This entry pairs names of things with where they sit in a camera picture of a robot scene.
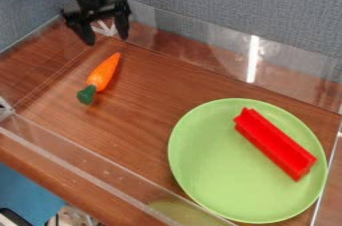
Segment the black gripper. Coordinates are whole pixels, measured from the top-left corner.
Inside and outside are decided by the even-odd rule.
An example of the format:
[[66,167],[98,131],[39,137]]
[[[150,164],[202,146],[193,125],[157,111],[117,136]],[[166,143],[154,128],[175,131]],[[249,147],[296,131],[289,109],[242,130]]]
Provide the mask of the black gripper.
[[82,41],[93,46],[95,44],[95,32],[90,23],[113,17],[115,27],[122,40],[129,39],[131,8],[129,0],[114,0],[109,5],[93,10],[62,11],[67,26],[74,30]]

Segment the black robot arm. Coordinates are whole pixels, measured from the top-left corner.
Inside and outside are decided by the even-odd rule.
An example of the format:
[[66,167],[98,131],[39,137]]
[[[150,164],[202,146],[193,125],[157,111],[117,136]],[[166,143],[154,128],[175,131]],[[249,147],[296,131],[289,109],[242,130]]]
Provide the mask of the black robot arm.
[[82,41],[93,46],[97,41],[91,23],[106,18],[114,19],[115,28],[122,40],[129,38],[131,8],[129,0],[76,0],[76,10],[62,10],[67,27]]

